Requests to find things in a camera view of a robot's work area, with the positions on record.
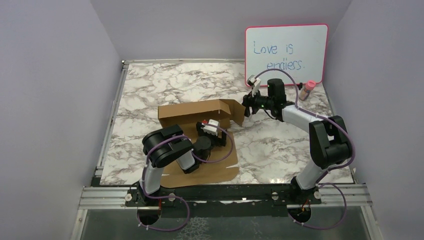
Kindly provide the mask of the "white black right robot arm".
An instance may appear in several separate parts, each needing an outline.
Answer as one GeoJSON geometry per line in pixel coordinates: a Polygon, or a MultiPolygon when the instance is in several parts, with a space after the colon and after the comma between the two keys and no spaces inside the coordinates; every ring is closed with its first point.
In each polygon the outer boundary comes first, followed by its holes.
{"type": "Polygon", "coordinates": [[[290,182],[289,199],[300,204],[316,190],[316,184],[327,171],[337,168],[354,156],[354,147],[347,136],[344,120],[340,116],[321,116],[288,101],[281,79],[267,82],[267,95],[261,95],[260,80],[251,76],[247,80],[251,91],[242,99],[244,115],[249,117],[259,110],[270,111],[278,121],[298,127],[309,135],[311,160],[290,182]]]}

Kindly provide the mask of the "brown cardboard box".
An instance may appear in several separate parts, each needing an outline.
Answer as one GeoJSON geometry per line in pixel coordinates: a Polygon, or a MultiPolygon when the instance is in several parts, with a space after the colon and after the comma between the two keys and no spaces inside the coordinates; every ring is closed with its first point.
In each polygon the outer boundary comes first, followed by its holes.
{"type": "Polygon", "coordinates": [[[177,188],[204,184],[218,184],[233,180],[239,173],[237,148],[231,122],[242,126],[245,107],[234,99],[214,99],[171,105],[157,109],[160,125],[179,125],[193,143],[193,160],[186,167],[176,160],[164,168],[160,184],[177,188]]]}

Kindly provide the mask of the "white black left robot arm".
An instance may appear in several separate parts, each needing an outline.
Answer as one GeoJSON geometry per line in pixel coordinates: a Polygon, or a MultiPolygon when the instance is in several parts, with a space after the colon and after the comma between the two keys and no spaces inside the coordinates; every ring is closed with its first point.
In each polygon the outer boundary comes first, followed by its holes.
{"type": "Polygon", "coordinates": [[[138,181],[138,199],[144,205],[152,205],[157,199],[161,188],[161,178],[164,168],[173,162],[185,174],[197,170],[202,163],[211,163],[209,157],[216,147],[225,147],[230,140],[229,152],[214,163],[228,158],[235,148],[234,138],[216,120],[204,120],[196,123],[197,139],[192,142],[184,134],[180,125],[164,127],[147,134],[142,139],[143,153],[146,163],[138,181]]]}

